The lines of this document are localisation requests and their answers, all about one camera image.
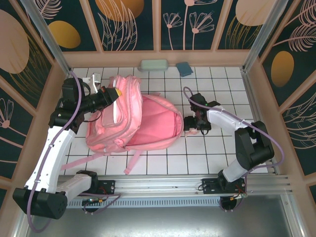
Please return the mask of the aluminium frame post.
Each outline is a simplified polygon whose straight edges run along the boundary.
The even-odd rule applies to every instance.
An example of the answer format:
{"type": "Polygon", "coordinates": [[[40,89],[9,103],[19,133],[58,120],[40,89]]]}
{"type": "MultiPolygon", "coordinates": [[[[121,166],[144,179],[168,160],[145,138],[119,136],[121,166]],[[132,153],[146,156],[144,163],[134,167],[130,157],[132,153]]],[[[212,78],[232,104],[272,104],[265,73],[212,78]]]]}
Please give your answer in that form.
{"type": "Polygon", "coordinates": [[[256,61],[261,49],[263,48],[265,42],[268,40],[273,29],[275,28],[280,16],[283,14],[288,0],[276,0],[274,3],[267,19],[265,20],[263,26],[261,27],[248,56],[242,66],[242,71],[246,74],[250,71],[254,62],[256,61]]]}
{"type": "Polygon", "coordinates": [[[70,66],[45,20],[52,20],[62,9],[61,0],[20,0],[30,19],[67,76],[70,66]]]}

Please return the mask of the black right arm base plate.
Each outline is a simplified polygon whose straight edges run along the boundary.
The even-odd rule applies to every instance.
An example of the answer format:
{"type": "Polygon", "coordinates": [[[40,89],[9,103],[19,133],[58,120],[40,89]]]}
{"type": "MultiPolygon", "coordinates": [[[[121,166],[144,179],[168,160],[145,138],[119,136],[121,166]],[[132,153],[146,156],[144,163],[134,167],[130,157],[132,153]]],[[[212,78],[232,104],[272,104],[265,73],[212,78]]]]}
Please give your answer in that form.
{"type": "Polygon", "coordinates": [[[246,193],[246,184],[243,178],[231,183],[220,181],[219,178],[205,178],[202,179],[201,188],[203,194],[218,197],[231,197],[246,193]]]}

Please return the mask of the aluminium mounting rail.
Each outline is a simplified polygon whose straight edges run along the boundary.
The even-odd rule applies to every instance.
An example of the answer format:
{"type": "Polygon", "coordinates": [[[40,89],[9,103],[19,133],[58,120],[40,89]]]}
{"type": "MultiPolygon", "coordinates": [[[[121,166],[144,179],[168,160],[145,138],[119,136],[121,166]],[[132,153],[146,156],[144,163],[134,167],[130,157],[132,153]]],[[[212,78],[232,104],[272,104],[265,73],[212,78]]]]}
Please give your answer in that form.
{"type": "MultiPolygon", "coordinates": [[[[122,198],[199,197],[203,195],[203,179],[216,179],[216,175],[100,175],[101,182],[109,182],[110,189],[91,184],[91,177],[85,174],[66,175],[53,178],[31,177],[28,189],[47,193],[61,192],[68,200],[85,196],[104,197],[121,195],[122,198]]],[[[285,175],[249,174],[245,192],[251,195],[279,195],[293,191],[285,175]]]]}

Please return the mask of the small teal pouch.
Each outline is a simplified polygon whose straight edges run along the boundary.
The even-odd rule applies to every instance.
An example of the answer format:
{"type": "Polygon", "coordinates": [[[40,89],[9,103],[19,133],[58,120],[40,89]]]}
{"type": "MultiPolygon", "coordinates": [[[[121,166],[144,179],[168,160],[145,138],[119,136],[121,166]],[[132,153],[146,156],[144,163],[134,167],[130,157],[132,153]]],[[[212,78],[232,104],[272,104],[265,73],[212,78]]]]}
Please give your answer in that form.
{"type": "Polygon", "coordinates": [[[176,68],[179,71],[181,77],[186,77],[193,73],[192,68],[190,67],[188,62],[180,62],[176,64],[176,68]]]}

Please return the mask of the mint green pencil case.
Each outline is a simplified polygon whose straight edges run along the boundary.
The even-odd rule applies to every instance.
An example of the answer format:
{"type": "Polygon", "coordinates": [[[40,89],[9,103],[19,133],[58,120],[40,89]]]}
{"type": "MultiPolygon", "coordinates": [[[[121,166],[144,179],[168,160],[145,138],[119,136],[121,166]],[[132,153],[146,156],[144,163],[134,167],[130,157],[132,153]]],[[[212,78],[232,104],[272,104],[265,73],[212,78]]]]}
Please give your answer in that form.
{"type": "Polygon", "coordinates": [[[140,62],[138,70],[140,72],[166,71],[168,67],[169,63],[166,59],[148,59],[140,62]]]}

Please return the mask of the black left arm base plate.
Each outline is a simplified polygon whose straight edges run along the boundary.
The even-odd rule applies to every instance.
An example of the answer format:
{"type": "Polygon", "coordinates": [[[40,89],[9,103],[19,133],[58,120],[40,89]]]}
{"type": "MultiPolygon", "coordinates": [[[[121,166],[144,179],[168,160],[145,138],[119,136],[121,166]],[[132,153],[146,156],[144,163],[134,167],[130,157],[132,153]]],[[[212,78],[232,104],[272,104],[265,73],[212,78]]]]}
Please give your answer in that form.
{"type": "Polygon", "coordinates": [[[80,193],[80,196],[83,195],[113,195],[115,193],[115,180],[99,180],[93,181],[88,190],[80,193]]]}

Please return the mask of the aluminium side rail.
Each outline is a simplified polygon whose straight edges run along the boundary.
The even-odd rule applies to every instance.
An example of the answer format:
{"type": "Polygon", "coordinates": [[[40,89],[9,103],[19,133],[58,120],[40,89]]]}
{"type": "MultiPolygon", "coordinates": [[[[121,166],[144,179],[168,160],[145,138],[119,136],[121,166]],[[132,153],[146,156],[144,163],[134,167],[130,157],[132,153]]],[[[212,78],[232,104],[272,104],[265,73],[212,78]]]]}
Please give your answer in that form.
{"type": "Polygon", "coordinates": [[[260,117],[260,111],[258,109],[258,105],[257,105],[257,101],[254,95],[254,92],[252,91],[252,85],[251,85],[251,81],[250,81],[250,77],[248,76],[248,74],[244,73],[242,71],[242,68],[240,69],[240,73],[244,82],[244,86],[245,86],[245,90],[246,90],[246,94],[249,100],[249,104],[250,104],[250,108],[253,114],[253,119],[254,119],[254,130],[258,131],[258,133],[260,133],[263,137],[263,141],[267,140],[268,141],[268,146],[267,148],[272,148],[272,157],[271,158],[267,158],[266,160],[263,160],[262,162],[260,162],[259,165],[251,168],[245,175],[250,174],[251,172],[253,172],[256,169],[259,168],[271,168],[271,167],[275,167],[275,166],[279,166],[283,163],[284,161],[284,151],[282,149],[282,147],[280,146],[280,144],[272,137],[268,134],[267,132],[267,128],[265,127],[265,124],[261,121],[261,117],[260,117]],[[273,149],[272,144],[274,144],[275,147],[277,147],[280,151],[281,154],[281,160],[278,162],[274,162],[276,161],[276,159],[274,159],[275,157],[275,151],[273,149]]]}

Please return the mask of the pink backpack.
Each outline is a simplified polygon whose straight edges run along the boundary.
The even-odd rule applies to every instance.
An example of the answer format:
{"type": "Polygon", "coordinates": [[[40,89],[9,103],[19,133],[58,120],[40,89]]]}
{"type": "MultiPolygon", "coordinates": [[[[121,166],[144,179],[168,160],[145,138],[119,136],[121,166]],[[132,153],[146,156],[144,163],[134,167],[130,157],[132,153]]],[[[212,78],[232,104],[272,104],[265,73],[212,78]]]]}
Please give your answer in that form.
{"type": "Polygon", "coordinates": [[[135,76],[110,78],[109,87],[121,96],[101,112],[92,114],[87,124],[86,144],[92,156],[65,164],[62,170],[113,153],[134,151],[124,173],[128,175],[144,151],[170,147],[182,134],[182,114],[159,93],[142,94],[141,80],[135,76]]]}

